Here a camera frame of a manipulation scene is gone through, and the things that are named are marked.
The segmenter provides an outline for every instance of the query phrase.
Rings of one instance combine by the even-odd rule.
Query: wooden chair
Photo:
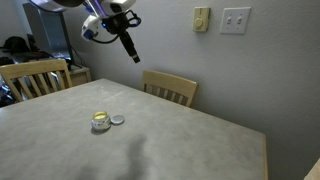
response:
[[[171,74],[143,71],[143,91],[158,97],[191,106],[197,83]]]
[[[43,60],[0,67],[2,78],[18,102],[24,100],[20,89],[26,94],[27,99],[65,89],[60,71],[66,76],[67,87],[72,87],[70,74],[64,60]]]
[[[308,175],[304,178],[304,180],[319,180],[320,179],[320,159],[313,166]]]

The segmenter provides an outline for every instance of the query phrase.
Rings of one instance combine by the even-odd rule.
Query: chair back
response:
[[[1,66],[0,74],[18,102],[24,100],[23,94],[32,99],[72,87],[67,64],[61,59]]]
[[[320,179],[320,159],[313,166],[308,175],[304,178],[304,180],[319,180]]]
[[[197,83],[171,74],[143,71],[143,91],[152,95],[191,106]]]

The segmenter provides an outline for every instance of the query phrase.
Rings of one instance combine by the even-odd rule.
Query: light switch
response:
[[[220,33],[244,34],[249,19],[251,7],[225,8]]]
[[[194,9],[193,31],[205,32],[209,24],[209,7],[196,7]]]

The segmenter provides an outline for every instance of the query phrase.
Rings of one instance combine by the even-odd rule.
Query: table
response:
[[[316,164],[312,167],[310,172],[304,178],[304,180],[317,180],[320,179],[320,159],[316,162]]]
[[[124,115],[91,131],[97,111]],[[265,136],[101,79],[0,108],[0,179],[262,180]]]

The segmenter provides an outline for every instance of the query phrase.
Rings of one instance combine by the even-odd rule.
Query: black bag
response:
[[[8,49],[8,51],[3,52],[10,52],[11,54],[30,52],[26,41],[23,38],[17,36],[8,38],[1,48]]]

